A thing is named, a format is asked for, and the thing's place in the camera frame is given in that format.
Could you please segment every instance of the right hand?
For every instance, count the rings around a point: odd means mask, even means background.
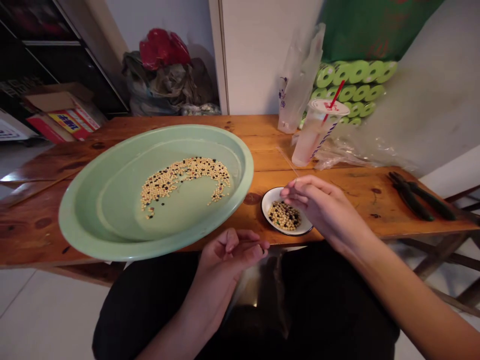
[[[355,252],[362,243],[376,239],[338,187],[313,175],[290,181],[280,192],[285,203],[302,209],[308,220],[339,253]]]

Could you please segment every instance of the cup lid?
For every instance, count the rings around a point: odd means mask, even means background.
[[[308,103],[308,106],[313,110],[324,114],[335,114],[339,116],[346,116],[350,114],[350,109],[343,105],[341,102],[335,101],[330,108],[332,100],[327,99],[314,99]]]

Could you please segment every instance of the bowl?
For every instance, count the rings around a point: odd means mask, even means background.
[[[263,195],[261,199],[261,213],[263,214],[265,219],[270,223],[270,225],[273,226],[273,228],[277,230],[279,233],[282,233],[288,236],[302,236],[302,235],[308,234],[314,228],[314,226],[307,219],[307,215],[305,214],[305,212],[294,206],[292,207],[298,210],[301,218],[301,224],[295,230],[290,231],[290,230],[280,229],[276,227],[273,221],[269,219],[269,210],[270,210],[270,207],[272,206],[272,203],[275,201],[279,201],[279,202],[283,201],[283,199],[280,197],[280,192],[282,191],[282,189],[283,187],[274,187],[273,189],[268,190],[265,193],[265,195]]]
[[[205,176],[185,181],[170,197],[152,203],[155,216],[147,219],[148,210],[142,211],[141,204],[147,178],[174,162],[197,156],[227,167],[230,188],[224,193],[229,195],[207,206],[216,182]],[[60,204],[60,229],[75,249],[97,259],[157,257],[219,227],[244,200],[253,174],[250,150],[228,131],[205,125],[148,131],[105,151],[75,177]]]

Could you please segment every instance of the black-handled pliers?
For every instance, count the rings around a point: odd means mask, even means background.
[[[403,202],[410,208],[410,210],[418,216],[420,219],[426,221],[435,220],[434,216],[428,211],[415,197],[418,195],[427,204],[429,204],[437,213],[439,213],[445,220],[456,220],[457,217],[449,209],[447,205],[437,199],[429,192],[419,187],[416,182],[406,181],[402,175],[398,172],[391,171],[388,173],[388,177],[393,182],[393,187],[398,191]]]

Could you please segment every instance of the green toilet paper roll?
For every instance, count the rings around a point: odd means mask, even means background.
[[[361,102],[354,102],[351,105],[350,113],[347,115],[350,119],[356,118],[360,112],[364,109],[364,104]]]
[[[298,124],[298,128],[300,130],[302,130],[302,128],[304,127],[304,124],[305,124],[305,119],[307,118],[307,112],[304,111],[303,112],[303,115],[301,116],[301,120],[300,120],[300,124]]]
[[[350,111],[352,111],[352,103],[350,101],[345,101],[343,105],[345,105]]]
[[[335,66],[335,75],[333,76],[331,83],[338,86],[343,80],[347,81],[349,79],[351,66],[345,61],[335,61],[333,65]]]
[[[338,95],[338,101],[343,103],[350,100],[355,94],[356,90],[357,87],[355,85],[344,86],[343,89],[340,91],[340,94]]]
[[[327,89],[326,88],[316,88],[312,91],[310,100],[313,99],[326,99],[327,96]]]
[[[395,74],[397,71],[397,62],[396,61],[386,61],[383,63],[383,72],[382,74],[377,77],[375,80],[379,84],[383,84],[384,82],[390,80],[390,78]]]
[[[316,73],[315,83],[318,88],[326,88],[334,79],[335,68],[332,65],[321,63]]]
[[[377,105],[374,102],[367,102],[363,109],[360,111],[360,117],[365,118],[375,111]]]
[[[338,89],[339,89],[338,86],[329,87],[328,90],[326,91],[326,95],[324,99],[333,100]]]
[[[356,89],[351,99],[357,102],[357,101],[363,100],[365,96],[367,96],[369,93],[370,93],[370,85],[362,85],[362,86],[359,86],[358,89]]]
[[[377,99],[380,95],[385,94],[385,88],[383,85],[373,86],[368,94],[365,95],[365,101],[373,101]]]
[[[357,60],[350,62],[350,76],[348,83],[356,84],[367,77],[369,72],[369,63],[365,60]]]
[[[362,119],[359,118],[359,117],[354,117],[349,123],[348,125],[353,125],[353,126],[359,126],[362,124]]]
[[[373,80],[379,77],[384,73],[384,62],[380,60],[370,61],[368,63],[368,72],[365,78],[362,79],[362,83],[368,84],[371,83]]]

